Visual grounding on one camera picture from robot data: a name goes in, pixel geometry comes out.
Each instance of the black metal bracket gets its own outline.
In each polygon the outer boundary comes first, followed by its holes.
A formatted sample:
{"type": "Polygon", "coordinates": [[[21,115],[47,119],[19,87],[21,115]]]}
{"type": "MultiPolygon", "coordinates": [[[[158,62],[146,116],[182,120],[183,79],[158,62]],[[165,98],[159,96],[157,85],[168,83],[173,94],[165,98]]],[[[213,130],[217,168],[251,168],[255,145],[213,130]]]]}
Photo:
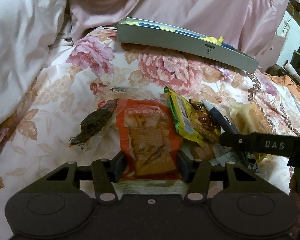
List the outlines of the black metal bracket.
{"type": "Polygon", "coordinates": [[[300,137],[251,133],[249,135],[223,133],[222,146],[241,151],[255,151],[289,158],[289,166],[300,167],[300,137]]]}
{"type": "Polygon", "coordinates": [[[16,193],[5,208],[13,239],[185,239],[186,232],[212,240],[289,239],[286,232],[297,215],[295,203],[240,164],[211,166],[179,151],[177,167],[189,183],[184,199],[123,195],[119,201],[112,182],[125,167],[122,152],[91,166],[68,162],[16,193]],[[79,189],[80,180],[93,181],[96,199],[79,189]],[[207,201],[211,180],[222,180],[224,189],[207,201]],[[182,226],[187,230],[180,231],[182,226]]]}

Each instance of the pink flower pattern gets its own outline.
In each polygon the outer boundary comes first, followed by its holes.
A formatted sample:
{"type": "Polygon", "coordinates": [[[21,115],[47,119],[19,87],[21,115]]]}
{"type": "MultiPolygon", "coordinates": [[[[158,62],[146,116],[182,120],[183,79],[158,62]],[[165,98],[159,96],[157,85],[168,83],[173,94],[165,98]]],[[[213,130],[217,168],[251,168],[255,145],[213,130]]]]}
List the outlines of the pink flower pattern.
{"type": "Polygon", "coordinates": [[[145,52],[139,53],[138,67],[151,83],[169,86],[180,95],[196,94],[201,90],[202,68],[191,64],[178,51],[148,47],[145,52]]]}
{"type": "Polygon", "coordinates": [[[223,81],[226,83],[231,83],[234,78],[232,71],[229,69],[223,70],[223,81]]]}
{"type": "Polygon", "coordinates": [[[264,86],[265,92],[267,94],[271,94],[274,97],[278,94],[278,91],[275,88],[275,86],[273,85],[273,82],[270,82],[269,80],[267,80],[262,74],[258,75],[258,78],[259,78],[260,83],[264,86]]]}
{"type": "Polygon", "coordinates": [[[96,36],[86,36],[77,41],[77,45],[67,59],[67,63],[77,65],[80,69],[91,68],[96,76],[113,74],[111,60],[115,59],[114,50],[101,43],[96,36]]]}

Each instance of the hand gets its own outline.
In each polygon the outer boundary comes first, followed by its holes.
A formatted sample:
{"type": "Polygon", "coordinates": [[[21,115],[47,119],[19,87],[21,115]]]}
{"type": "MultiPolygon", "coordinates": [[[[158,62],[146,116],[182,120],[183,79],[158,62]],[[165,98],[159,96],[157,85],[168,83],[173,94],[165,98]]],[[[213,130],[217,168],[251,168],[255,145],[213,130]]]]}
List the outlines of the hand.
{"type": "Polygon", "coordinates": [[[297,219],[293,225],[293,227],[290,230],[290,235],[293,239],[298,238],[298,234],[300,232],[300,193],[297,193],[297,180],[295,175],[292,176],[290,179],[290,196],[294,199],[294,201],[297,204],[297,209],[298,209],[298,216],[297,219]]]}

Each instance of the wooden shelf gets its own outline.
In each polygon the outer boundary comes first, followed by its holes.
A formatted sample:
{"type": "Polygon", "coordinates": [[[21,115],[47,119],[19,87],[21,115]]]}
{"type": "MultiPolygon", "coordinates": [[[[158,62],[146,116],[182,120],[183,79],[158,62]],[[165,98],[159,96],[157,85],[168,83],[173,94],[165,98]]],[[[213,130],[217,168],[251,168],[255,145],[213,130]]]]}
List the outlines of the wooden shelf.
{"type": "Polygon", "coordinates": [[[297,10],[289,3],[287,7],[287,12],[292,16],[292,18],[298,23],[300,26],[300,15],[297,10]]]}

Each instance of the food package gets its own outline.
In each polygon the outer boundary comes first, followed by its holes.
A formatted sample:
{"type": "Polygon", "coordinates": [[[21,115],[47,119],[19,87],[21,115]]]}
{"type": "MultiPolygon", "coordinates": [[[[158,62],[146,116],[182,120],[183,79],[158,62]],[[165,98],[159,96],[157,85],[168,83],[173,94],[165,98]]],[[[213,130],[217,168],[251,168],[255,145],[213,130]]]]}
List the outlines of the food package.
{"type": "MultiPolygon", "coordinates": [[[[255,102],[232,102],[231,107],[230,118],[240,134],[250,134],[252,132],[273,133],[265,115],[255,102]]],[[[253,153],[252,155],[258,163],[266,157],[272,158],[270,155],[263,153],[253,153]]]]}
{"type": "Polygon", "coordinates": [[[220,126],[212,122],[211,117],[202,103],[191,101],[189,103],[182,96],[168,87],[164,88],[169,95],[168,105],[172,110],[176,131],[185,139],[197,142],[204,147],[204,139],[213,143],[219,142],[220,126]]]}
{"type": "Polygon", "coordinates": [[[123,177],[179,179],[180,136],[170,109],[154,100],[119,99],[117,111],[120,147],[129,165],[123,177]]]}
{"type": "Polygon", "coordinates": [[[219,143],[221,135],[221,127],[217,121],[210,115],[202,102],[189,100],[189,103],[194,108],[190,116],[191,125],[205,139],[212,143],[219,143]]]}
{"type": "Polygon", "coordinates": [[[117,99],[103,100],[98,107],[81,122],[81,132],[76,137],[70,138],[70,146],[78,145],[83,149],[83,145],[88,144],[89,139],[99,133],[111,119],[117,108],[117,99]]]}

